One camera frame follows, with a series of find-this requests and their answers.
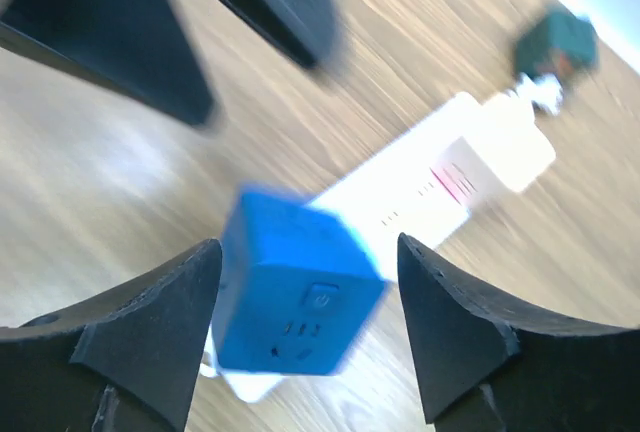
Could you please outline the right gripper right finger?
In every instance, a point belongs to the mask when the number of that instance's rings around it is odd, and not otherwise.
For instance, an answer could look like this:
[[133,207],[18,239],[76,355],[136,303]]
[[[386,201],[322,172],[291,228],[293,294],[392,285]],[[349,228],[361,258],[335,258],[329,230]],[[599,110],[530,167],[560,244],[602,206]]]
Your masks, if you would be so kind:
[[635,431],[639,333],[550,311],[397,242],[425,420],[438,431]]

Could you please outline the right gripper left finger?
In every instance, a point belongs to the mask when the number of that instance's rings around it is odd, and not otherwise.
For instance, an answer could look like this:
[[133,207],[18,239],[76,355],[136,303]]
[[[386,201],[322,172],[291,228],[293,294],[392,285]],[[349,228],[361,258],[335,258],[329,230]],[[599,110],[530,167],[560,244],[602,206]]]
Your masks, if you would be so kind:
[[221,259],[208,239],[89,299],[2,328],[2,430],[184,430]]

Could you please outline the blue cube plug adapter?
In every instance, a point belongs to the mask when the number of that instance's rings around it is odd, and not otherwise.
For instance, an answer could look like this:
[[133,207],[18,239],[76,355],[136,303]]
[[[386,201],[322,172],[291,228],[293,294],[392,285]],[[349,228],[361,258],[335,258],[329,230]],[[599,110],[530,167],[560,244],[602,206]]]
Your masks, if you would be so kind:
[[294,196],[242,190],[220,243],[212,336],[224,370],[332,375],[388,289],[335,215]]

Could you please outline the white multicolour power strip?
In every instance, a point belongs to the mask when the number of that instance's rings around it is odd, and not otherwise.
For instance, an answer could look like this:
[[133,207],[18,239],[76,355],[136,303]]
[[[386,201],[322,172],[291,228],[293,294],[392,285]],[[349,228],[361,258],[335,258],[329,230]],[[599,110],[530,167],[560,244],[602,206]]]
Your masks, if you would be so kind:
[[[485,102],[459,93],[314,199],[290,195],[335,215],[366,252],[388,289],[397,282],[397,240],[437,247],[473,210],[524,191],[555,160],[536,126],[535,103],[514,91]],[[200,372],[220,376],[236,396],[256,402],[288,376],[222,369],[212,323]]]

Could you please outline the dark green cube adapter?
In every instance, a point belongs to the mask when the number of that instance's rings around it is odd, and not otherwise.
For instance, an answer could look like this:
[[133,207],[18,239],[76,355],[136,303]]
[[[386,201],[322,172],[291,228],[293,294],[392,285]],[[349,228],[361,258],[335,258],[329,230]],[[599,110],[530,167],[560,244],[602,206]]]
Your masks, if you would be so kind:
[[535,80],[552,74],[563,87],[594,70],[598,62],[598,36],[593,24],[563,7],[547,9],[513,48],[515,75],[526,74]]

